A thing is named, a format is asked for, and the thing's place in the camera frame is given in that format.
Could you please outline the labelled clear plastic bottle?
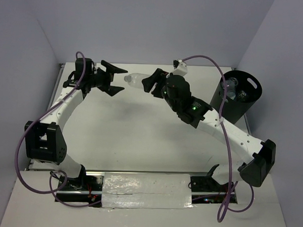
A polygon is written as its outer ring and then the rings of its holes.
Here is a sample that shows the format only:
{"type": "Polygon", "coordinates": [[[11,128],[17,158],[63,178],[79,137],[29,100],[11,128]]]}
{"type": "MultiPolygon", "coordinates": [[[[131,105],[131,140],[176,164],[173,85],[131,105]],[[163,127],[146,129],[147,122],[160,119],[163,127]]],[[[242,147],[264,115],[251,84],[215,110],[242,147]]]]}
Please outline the labelled clear plastic bottle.
{"type": "MultiPolygon", "coordinates": [[[[232,100],[236,99],[236,91],[235,91],[235,85],[233,82],[230,82],[229,79],[226,81],[226,96],[232,100]]],[[[220,83],[220,96],[224,97],[224,82],[220,83]]]]}

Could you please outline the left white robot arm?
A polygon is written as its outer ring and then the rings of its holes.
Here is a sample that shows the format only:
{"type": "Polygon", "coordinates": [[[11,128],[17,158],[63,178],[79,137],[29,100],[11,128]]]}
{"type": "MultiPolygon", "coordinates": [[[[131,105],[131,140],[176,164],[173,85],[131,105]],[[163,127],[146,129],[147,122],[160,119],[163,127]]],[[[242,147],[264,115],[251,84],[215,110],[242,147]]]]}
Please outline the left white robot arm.
{"type": "Polygon", "coordinates": [[[68,184],[76,190],[87,185],[86,169],[68,155],[63,128],[91,89],[97,88],[109,96],[124,89],[111,83],[115,74],[127,71],[103,60],[101,65],[104,69],[96,67],[90,58],[77,58],[75,69],[63,83],[62,91],[48,113],[36,122],[28,121],[25,125],[26,156],[48,164],[56,171],[65,172],[68,184]]]}

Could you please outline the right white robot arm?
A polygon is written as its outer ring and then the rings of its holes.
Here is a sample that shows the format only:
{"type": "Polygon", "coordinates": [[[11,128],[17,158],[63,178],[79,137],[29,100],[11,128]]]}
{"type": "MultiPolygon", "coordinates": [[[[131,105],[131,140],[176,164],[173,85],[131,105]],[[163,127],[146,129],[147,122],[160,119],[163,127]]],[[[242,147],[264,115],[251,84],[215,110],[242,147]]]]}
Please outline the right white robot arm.
{"type": "Polygon", "coordinates": [[[240,157],[237,163],[214,165],[206,176],[206,185],[217,191],[232,181],[244,181],[259,188],[275,163],[276,144],[270,139],[262,141],[239,129],[203,100],[192,96],[190,85],[180,75],[168,74],[158,68],[142,80],[143,90],[164,99],[178,118],[197,128],[224,145],[240,157]]]}

